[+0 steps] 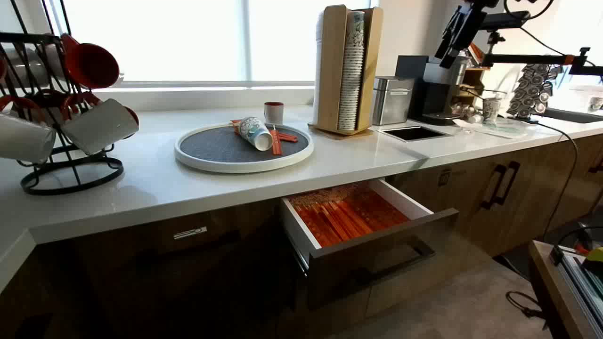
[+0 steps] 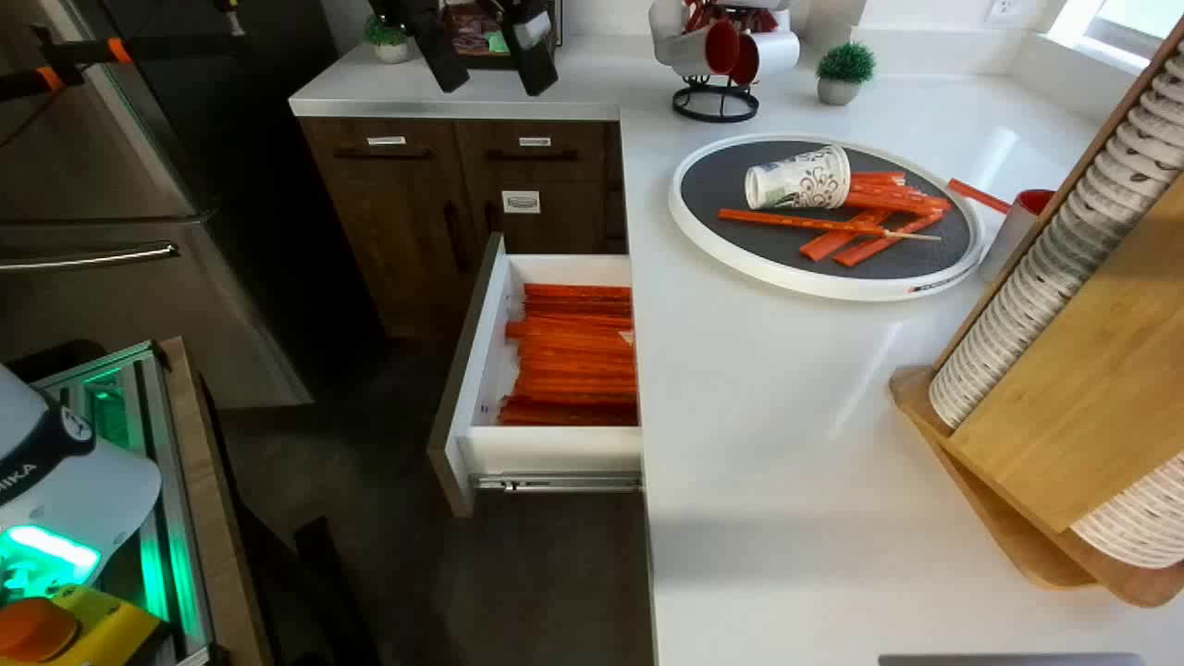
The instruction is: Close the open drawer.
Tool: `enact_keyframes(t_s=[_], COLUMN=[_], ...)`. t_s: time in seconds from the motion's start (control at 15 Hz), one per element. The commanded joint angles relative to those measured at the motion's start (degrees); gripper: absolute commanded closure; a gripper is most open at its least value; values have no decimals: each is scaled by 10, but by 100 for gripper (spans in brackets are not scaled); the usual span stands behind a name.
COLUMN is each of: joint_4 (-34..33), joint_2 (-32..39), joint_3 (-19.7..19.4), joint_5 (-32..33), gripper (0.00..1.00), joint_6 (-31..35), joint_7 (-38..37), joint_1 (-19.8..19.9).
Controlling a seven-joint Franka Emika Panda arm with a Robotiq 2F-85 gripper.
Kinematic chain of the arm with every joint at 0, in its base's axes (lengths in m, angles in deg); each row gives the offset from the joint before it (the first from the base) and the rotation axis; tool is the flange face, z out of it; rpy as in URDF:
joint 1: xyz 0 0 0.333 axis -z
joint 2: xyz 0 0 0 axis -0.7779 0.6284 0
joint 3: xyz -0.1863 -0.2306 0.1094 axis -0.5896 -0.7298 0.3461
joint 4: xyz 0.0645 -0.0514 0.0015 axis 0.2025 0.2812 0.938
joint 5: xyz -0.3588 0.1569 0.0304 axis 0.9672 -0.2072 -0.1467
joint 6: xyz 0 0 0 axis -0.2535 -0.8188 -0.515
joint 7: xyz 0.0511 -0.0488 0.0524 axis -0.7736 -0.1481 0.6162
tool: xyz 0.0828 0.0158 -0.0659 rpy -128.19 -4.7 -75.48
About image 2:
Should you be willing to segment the white robot base unit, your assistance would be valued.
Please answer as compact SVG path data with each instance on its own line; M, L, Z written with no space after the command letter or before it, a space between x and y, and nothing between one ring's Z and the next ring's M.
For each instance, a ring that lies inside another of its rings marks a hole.
M109 443L70 408L0 365L0 543L70 585L93 581L146 524L161 465Z

